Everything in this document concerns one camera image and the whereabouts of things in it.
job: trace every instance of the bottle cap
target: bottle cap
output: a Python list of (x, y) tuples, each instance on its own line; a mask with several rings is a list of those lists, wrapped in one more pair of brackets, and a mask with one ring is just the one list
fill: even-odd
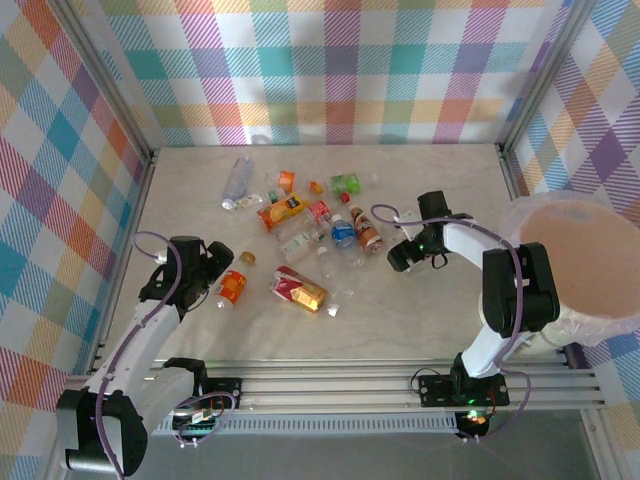
[(251, 252), (242, 252), (240, 254), (240, 260), (242, 260), (247, 265), (253, 265), (256, 261), (256, 256)]
[(324, 188), (318, 182), (309, 182), (309, 190), (311, 190), (313, 193), (317, 193), (318, 195), (324, 193)]

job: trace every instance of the floor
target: floor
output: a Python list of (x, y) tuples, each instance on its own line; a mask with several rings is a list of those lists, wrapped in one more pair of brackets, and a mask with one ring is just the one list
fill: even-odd
[[(354, 197), (367, 211), (382, 202), (417, 213), (419, 195), (443, 190), (454, 213), (469, 213), (492, 229), (509, 202), (492, 145), (163, 149), (139, 230), (167, 237), (195, 235), (207, 243), (219, 240), (236, 257), (249, 250), (257, 260), (233, 310), (220, 311), (208, 299), (185, 317), (158, 358), (453, 358), (473, 341), (481, 326), (481, 272), (459, 257), (452, 257), (442, 270), (428, 266), (407, 275), (394, 272), (386, 253), (381, 253), (350, 272), (356, 294), (335, 318), (308, 313), (270, 293), (271, 276), (284, 264), (275, 253), (275, 238), (263, 231), (252, 211), (230, 213), (220, 206), (231, 167), (246, 154), (256, 162), (249, 193), (267, 190), (265, 174), (280, 169), (321, 180), (354, 171), (375, 172), (380, 185)], [(346, 209), (341, 213), (348, 215)], [(394, 233), (393, 228), (380, 230), (387, 240)], [(141, 244), (152, 252), (164, 249), (158, 242)], [(313, 257), (293, 268), (319, 279)], [(155, 267), (144, 256), (132, 254), (107, 351), (129, 323), (138, 292)]]

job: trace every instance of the plastic bag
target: plastic bag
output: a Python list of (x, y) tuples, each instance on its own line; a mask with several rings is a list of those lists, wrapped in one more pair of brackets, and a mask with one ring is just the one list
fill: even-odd
[(640, 229), (605, 202), (571, 191), (522, 197), (503, 213), (500, 234), (546, 247), (560, 299), (560, 317), (529, 353), (593, 346), (640, 327)]

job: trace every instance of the colorful plaid wall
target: colorful plaid wall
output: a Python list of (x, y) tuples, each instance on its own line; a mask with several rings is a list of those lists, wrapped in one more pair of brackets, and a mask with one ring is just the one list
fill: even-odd
[[(524, 193), (592, 193), (640, 224), (638, 0), (600, 0), (516, 153)], [(640, 331), (585, 353), (640, 478)]]
[(46, 0), (0, 0), (0, 478), (33, 478), (143, 163)]
[(493, 143), (570, 1), (75, 4), (160, 144), (192, 146)]

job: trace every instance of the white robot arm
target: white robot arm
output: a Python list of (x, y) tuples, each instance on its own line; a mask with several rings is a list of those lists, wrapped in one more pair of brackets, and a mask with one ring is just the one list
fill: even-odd
[[(58, 400), (59, 438), (66, 467), (71, 470), (115, 472), (99, 437), (95, 415), (105, 379), (108, 383), (101, 405), (102, 424), (123, 476), (132, 475), (138, 469), (146, 451), (148, 434), (176, 405), (189, 397), (208, 393), (203, 391), (208, 379), (201, 360), (170, 359), (153, 382), (144, 382), (169, 335), (233, 260), (233, 252), (219, 242), (213, 242), (204, 254), (201, 253), (204, 244), (196, 237), (173, 237), (170, 242), (180, 257), (182, 275), (176, 275), (177, 261), (169, 249), (167, 263), (156, 269), (140, 291), (141, 302), (113, 353), (82, 389), (65, 390)], [(179, 282), (174, 293), (166, 304), (159, 305), (177, 277)], [(114, 369), (111, 366), (122, 345), (125, 348)]]
[[(422, 405), (487, 406), (487, 402), (507, 405), (501, 364), (534, 332), (559, 316), (560, 304), (546, 250), (537, 243), (509, 245), (475, 224), (469, 215), (452, 215), (442, 191), (420, 196), (418, 204), (421, 221), (415, 221), (412, 212), (400, 215), (396, 211), (395, 222), (389, 222), (402, 227), (406, 235), (405, 240), (389, 250), (389, 263), (394, 270), (403, 272), (426, 259), (431, 259), (434, 268), (441, 268), (448, 263), (446, 255), (463, 256), (482, 270), (479, 313), (484, 323), (471, 346), (456, 357), (450, 381), (444, 382), (442, 376), (418, 377), (420, 385), (426, 387), (423, 390), (429, 392), (421, 395)], [(391, 207), (372, 208), (372, 215), (384, 221), (375, 214), (376, 207)], [(444, 262), (436, 267), (435, 259), (439, 256)], [(516, 288), (518, 270), (523, 285), (520, 297)], [(522, 314), (517, 320), (518, 303)]]

